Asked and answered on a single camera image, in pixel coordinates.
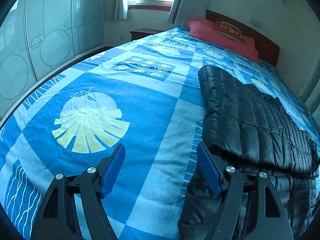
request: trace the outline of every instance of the pink pillow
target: pink pillow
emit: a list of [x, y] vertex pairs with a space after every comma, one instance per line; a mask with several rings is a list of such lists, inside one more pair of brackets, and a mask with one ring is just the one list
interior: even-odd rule
[[229, 49], [259, 64], [262, 63], [258, 58], [258, 51], [254, 47], [253, 38], [242, 35], [245, 44], [241, 44], [214, 31], [214, 23], [206, 19], [189, 19], [187, 26], [190, 29], [189, 34], [192, 37]]

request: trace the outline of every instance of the silver screw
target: silver screw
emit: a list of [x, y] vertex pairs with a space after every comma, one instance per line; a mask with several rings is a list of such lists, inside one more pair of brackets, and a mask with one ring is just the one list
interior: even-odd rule
[[90, 168], [87, 169], [87, 172], [88, 172], [88, 173], [95, 173], [96, 170], [97, 170], [97, 169], [96, 169], [95, 167], [90, 167]]
[[63, 174], [62, 173], [59, 173], [56, 175], [56, 179], [62, 179], [63, 178]]
[[233, 173], [233, 172], [235, 172], [235, 168], [234, 167], [232, 167], [232, 166], [228, 166], [227, 168], [226, 168], [226, 170], [227, 170], [227, 172], [231, 172], [231, 173]]
[[262, 178], [264, 178], [264, 179], [265, 179], [266, 177], [268, 177], [268, 175], [267, 175], [265, 172], [263, 172], [263, 171], [259, 173], [259, 176], [262, 177]]

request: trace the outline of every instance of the window frame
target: window frame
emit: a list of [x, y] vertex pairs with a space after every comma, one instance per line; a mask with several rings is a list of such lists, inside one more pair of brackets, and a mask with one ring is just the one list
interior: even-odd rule
[[154, 6], [171, 7], [172, 6], [172, 2], [169, 2], [169, 1], [157, 1], [157, 0], [138, 0], [138, 1], [129, 1], [129, 5], [154, 5]]

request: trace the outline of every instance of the blue gripper pad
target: blue gripper pad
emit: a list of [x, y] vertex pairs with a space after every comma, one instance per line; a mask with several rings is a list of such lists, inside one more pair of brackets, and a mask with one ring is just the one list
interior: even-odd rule
[[208, 185], [212, 193], [217, 197], [221, 197], [223, 190], [221, 188], [220, 174], [218, 173], [208, 154], [209, 150], [207, 147], [205, 147], [202, 143], [199, 143], [197, 146], [197, 156], [201, 169], [208, 181]]
[[115, 185], [116, 179], [125, 159], [125, 147], [121, 144], [118, 150], [112, 155], [114, 155], [113, 159], [111, 160], [105, 174], [102, 177], [100, 189], [100, 195], [102, 197], [106, 197], [112, 191], [113, 186]]

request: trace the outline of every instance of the blue bedspread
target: blue bedspread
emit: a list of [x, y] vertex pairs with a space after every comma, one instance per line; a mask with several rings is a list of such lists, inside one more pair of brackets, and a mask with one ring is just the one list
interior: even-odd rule
[[[32, 93], [0, 131], [0, 202], [26, 238], [53, 176], [80, 174], [118, 142], [126, 160], [103, 204], [120, 240], [177, 238], [195, 170], [205, 64], [279, 97], [317, 141], [313, 119], [268, 63], [258, 65], [175, 28], [80, 62]], [[83, 235], [90, 239], [76, 196]]]

